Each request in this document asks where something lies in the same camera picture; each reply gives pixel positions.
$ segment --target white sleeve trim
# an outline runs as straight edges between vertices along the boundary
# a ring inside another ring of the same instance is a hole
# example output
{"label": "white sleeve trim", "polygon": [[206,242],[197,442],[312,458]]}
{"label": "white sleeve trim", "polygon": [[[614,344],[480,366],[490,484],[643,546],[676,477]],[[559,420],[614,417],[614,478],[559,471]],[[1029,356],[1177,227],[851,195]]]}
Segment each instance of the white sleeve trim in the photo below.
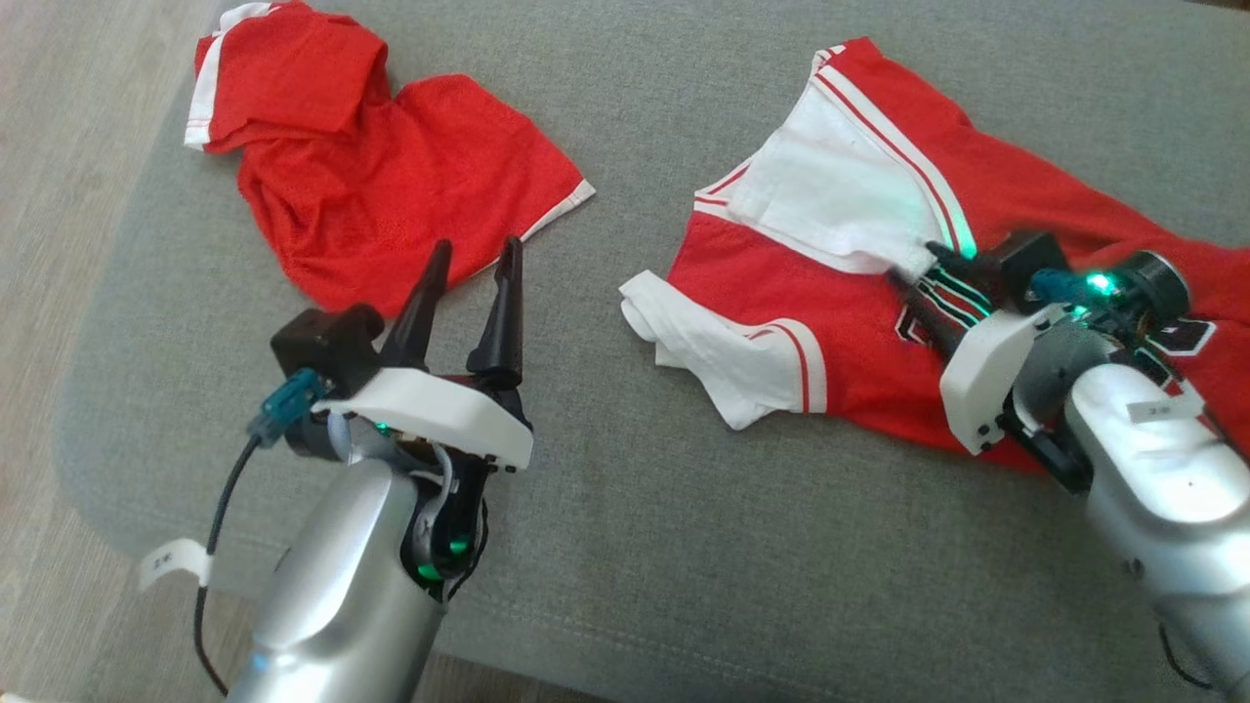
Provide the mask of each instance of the white sleeve trim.
{"label": "white sleeve trim", "polygon": [[262,18],[280,8],[281,5],[272,3],[248,3],[221,15],[221,29],[212,33],[212,44],[204,56],[200,75],[195,76],[195,90],[191,93],[191,110],[186,116],[186,134],[182,136],[184,145],[202,151],[204,145],[210,141],[209,125],[212,124],[212,109],[218,100],[221,43],[225,40],[226,34],[244,20]]}
{"label": "white sleeve trim", "polygon": [[695,374],[730,428],[744,429],[774,410],[826,412],[824,357],[802,323],[734,323],[651,271],[626,281],[620,293],[625,321],[656,345],[656,365]]}
{"label": "white sleeve trim", "polygon": [[534,236],[534,233],[551,224],[551,221],[559,218],[560,215],[569,213],[578,205],[581,205],[582,203],[589,200],[590,196],[594,194],[595,194],[595,186],[590,185],[590,183],[586,181],[586,179],[581,179],[581,183],[578,184],[578,188],[572,189],[572,193],[570,193],[568,198],[556,203],[555,208],[548,210],[545,215],[539,218],[539,221],[534,223],[534,226],[528,229],[525,234],[521,235],[521,241],[525,241],[529,238]]}

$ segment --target white label sticker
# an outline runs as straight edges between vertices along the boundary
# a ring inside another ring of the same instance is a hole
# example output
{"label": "white label sticker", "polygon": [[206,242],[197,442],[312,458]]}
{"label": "white label sticker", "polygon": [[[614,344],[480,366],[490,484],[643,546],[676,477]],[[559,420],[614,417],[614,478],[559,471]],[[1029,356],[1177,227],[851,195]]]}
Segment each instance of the white label sticker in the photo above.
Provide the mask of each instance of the white label sticker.
{"label": "white label sticker", "polygon": [[1188,380],[1180,383],[1181,394],[1162,400],[1129,403],[1129,419],[1134,424],[1158,423],[1160,420],[1191,420],[1202,414],[1206,402]]}
{"label": "white label sticker", "polygon": [[175,539],[154,549],[139,563],[139,590],[148,590],[158,579],[171,572],[190,572],[200,578],[200,585],[209,585],[212,557],[196,540]]}

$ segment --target white stripe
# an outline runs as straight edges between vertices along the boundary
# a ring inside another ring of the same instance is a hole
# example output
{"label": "white stripe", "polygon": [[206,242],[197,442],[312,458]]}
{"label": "white stripe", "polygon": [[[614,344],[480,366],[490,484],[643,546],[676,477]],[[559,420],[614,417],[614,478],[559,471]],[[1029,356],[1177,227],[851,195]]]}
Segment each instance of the white stripe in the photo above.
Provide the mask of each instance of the white stripe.
{"label": "white stripe", "polygon": [[[868,96],[864,95],[864,93],[861,93],[849,78],[828,64],[821,66],[818,73],[825,80],[831,83],[834,88],[841,91],[841,94],[846,96],[846,101],[854,105],[855,109],[864,115],[864,119],[871,124],[871,128],[864,125],[864,134],[878,143],[878,145],[881,146],[881,149],[884,149],[888,154],[895,156],[900,165],[906,166],[910,171],[912,171],[916,184],[921,188],[921,190],[924,190],[925,198],[929,199],[929,206],[932,208],[934,218],[941,225],[942,233],[946,235],[950,248],[959,251],[965,258],[972,258],[976,254],[976,240],[972,239],[972,230],[968,226],[968,219],[964,216],[964,209],[959,205],[959,199],[955,198],[955,191],[951,190],[950,184],[946,183],[946,179],[941,175],[941,171],[938,170],[938,166],[934,166],[932,161],[930,161],[929,158],[925,156],[924,153],[920,151],[920,149],[918,149],[916,145],[912,144],[911,140],[908,139],[908,136],[902,134],[902,131],[895,126],[892,121],[890,121],[890,118],[885,116],[885,114],[881,113],[881,110],[878,109],[878,106],[874,105],[872,101],[869,100]],[[862,125],[862,121],[855,115],[855,111],[842,103],[838,94],[831,93],[819,80],[815,83],[818,88],[820,88],[825,95],[834,101],[834,105],[836,105],[838,109],[846,115],[848,119],[858,125]],[[876,131],[880,131],[881,135],[892,143],[892,148],[890,144],[882,141],[874,133],[872,128],[876,128]],[[915,164],[915,168],[924,173],[924,175],[929,179],[929,183],[932,184],[932,189],[925,184],[924,178],[920,178],[920,175],[915,173],[911,164],[908,163],[908,159]],[[954,226],[954,231],[950,231],[951,228],[946,224],[946,218],[942,215],[941,205],[946,206],[946,214],[950,215],[950,224]]]}
{"label": "white stripe", "polygon": [[195,91],[191,93],[191,110],[186,115],[186,134],[182,135],[182,144],[204,150],[204,145],[210,141],[209,125],[212,124],[212,109],[218,100],[218,75],[221,69],[221,44],[226,34],[239,25],[239,23],[262,18],[281,5],[271,3],[248,3],[239,5],[221,15],[221,29],[212,33],[212,44],[204,55],[204,64],[200,65],[200,75],[195,76]]}
{"label": "white stripe", "polygon": [[521,241],[525,241],[529,238],[534,236],[534,233],[551,224],[551,220],[572,210],[578,205],[581,205],[582,203],[589,200],[590,196],[594,194],[595,194],[595,186],[590,185],[590,183],[588,183],[586,179],[582,179],[581,183],[578,184],[578,188],[574,188],[572,193],[570,193],[568,198],[556,203],[555,208],[548,210],[545,215],[539,218],[539,221],[534,223],[534,226],[528,229],[525,234],[521,235]]}

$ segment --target clothing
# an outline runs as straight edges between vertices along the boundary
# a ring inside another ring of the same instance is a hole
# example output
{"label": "clothing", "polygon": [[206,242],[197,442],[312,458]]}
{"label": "clothing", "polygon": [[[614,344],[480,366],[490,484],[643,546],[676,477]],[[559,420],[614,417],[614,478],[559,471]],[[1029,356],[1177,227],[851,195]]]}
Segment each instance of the clothing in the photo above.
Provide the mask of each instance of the clothing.
{"label": "clothing", "polygon": [[[978,131],[959,105],[866,39],[816,54],[798,105],[764,146],[695,194],[668,281],[621,286],[656,364],[699,377],[742,429],[774,410],[828,413],[910,442],[962,449],[918,344],[895,268],[962,326],[984,300],[934,268],[925,241],[972,256],[1012,230],[1056,234],[1075,270],[1149,249],[1188,279],[1192,314],[1155,338],[1250,445],[1250,250],[1180,239],[1122,203]],[[985,458],[1034,465],[1014,443]]]}
{"label": "clothing", "polygon": [[188,146],[242,148],[239,191],[319,305],[394,316],[434,244],[449,285],[594,194],[522,114],[462,75],[392,99],[386,44],[302,3],[250,3],[200,40]]}

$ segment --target white fabric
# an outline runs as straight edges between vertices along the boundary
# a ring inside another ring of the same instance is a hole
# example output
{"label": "white fabric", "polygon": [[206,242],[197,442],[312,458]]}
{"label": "white fabric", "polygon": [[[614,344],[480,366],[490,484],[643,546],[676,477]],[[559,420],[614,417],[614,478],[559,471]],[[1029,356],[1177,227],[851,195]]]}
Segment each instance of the white fabric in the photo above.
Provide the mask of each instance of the white fabric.
{"label": "white fabric", "polygon": [[804,365],[809,405],[824,412],[824,358],[801,323],[735,324],[651,271],[620,291],[621,313],[639,336],[655,344],[656,365],[694,373],[729,427],[742,429],[774,410],[804,412]]}
{"label": "white fabric", "polygon": [[209,124],[212,123],[212,110],[218,101],[218,73],[221,68],[221,44],[226,34],[246,19],[262,18],[280,8],[281,5],[272,3],[248,3],[221,15],[220,29],[212,33],[212,44],[204,55],[200,74],[195,76],[191,110],[186,115],[186,134],[182,136],[184,145],[202,151],[204,145],[210,141]]}
{"label": "white fabric", "polygon": [[845,76],[816,54],[785,123],[695,209],[851,274],[890,268],[914,280],[934,264],[926,241],[975,254],[936,168]]}

